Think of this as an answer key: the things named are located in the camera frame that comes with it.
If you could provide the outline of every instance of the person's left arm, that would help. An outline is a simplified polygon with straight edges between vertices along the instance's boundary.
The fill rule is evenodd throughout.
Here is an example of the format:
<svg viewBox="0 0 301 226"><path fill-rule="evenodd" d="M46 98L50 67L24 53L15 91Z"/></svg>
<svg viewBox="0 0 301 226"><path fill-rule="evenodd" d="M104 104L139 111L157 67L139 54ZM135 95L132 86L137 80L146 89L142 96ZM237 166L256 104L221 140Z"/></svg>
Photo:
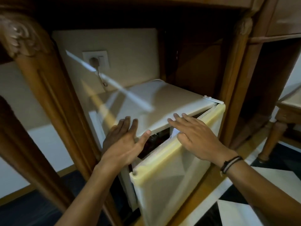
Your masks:
<svg viewBox="0 0 301 226"><path fill-rule="evenodd" d="M135 143L138 120L129 129L130 117L120 120L108 133L103 150L107 150L84 188L55 226L96 225L109 189L122 167L129 165L142 151L151 132L146 131Z"/></svg>

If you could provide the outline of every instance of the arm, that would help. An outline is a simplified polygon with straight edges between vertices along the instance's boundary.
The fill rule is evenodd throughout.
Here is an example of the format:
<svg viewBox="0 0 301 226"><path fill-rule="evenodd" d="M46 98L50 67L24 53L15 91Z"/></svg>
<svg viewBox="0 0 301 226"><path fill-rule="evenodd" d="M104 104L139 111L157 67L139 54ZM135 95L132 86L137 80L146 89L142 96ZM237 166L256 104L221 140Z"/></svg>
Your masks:
<svg viewBox="0 0 301 226"><path fill-rule="evenodd" d="M211 129L202 121L186 114L174 114L170 125L181 131L178 140L198 158L208 160L218 167L237 153L226 148ZM227 175L235 187L252 206L275 225L300 225L301 204L273 185L244 161L233 164Z"/></svg>
<svg viewBox="0 0 301 226"><path fill-rule="evenodd" d="M151 132L146 131L135 143L138 120L134 119L129 129L130 117L113 126L103 142L106 151L84 188L58 220L55 226L96 225L103 203L113 180L122 167L129 165L142 151Z"/></svg>

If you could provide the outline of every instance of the white outlet plate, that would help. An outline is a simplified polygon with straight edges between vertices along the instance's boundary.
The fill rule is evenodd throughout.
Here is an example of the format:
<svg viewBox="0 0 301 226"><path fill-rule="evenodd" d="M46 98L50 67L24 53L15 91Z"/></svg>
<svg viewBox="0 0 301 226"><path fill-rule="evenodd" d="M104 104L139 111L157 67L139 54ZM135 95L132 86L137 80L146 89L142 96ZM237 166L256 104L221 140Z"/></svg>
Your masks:
<svg viewBox="0 0 301 226"><path fill-rule="evenodd" d="M108 53L107 51L84 51L82 52L84 61L90 64L89 60L91 58L97 58L99 60L99 70L108 70L110 69Z"/></svg>

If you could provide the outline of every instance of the person's right arm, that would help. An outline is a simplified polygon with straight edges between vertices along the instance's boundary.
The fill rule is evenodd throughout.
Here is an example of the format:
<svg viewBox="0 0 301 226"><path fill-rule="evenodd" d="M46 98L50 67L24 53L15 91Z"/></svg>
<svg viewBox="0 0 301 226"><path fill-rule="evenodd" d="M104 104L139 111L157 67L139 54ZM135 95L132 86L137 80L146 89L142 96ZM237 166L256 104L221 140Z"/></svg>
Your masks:
<svg viewBox="0 0 301 226"><path fill-rule="evenodd" d="M181 131L178 140L195 156L219 168L237 153L225 147L204 122L186 114L174 114L170 125ZM226 172L246 201L275 225L301 225L301 204L273 185L243 160Z"/></svg>

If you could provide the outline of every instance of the mini fridge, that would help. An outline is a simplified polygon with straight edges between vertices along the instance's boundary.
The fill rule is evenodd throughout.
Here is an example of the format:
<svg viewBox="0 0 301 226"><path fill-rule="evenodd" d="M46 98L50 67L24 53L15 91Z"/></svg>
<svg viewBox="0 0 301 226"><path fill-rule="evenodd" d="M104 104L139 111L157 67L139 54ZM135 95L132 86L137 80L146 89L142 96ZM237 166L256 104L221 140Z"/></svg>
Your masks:
<svg viewBox="0 0 301 226"><path fill-rule="evenodd" d="M137 138L146 130L152 136L132 165L123 168L119 179L132 210L140 208L145 226L164 226L188 198L210 166L188 152L172 136L167 118L186 113L219 133L225 105L215 99L187 91L162 80L104 92L92 118L100 143L119 119L139 121Z"/></svg>

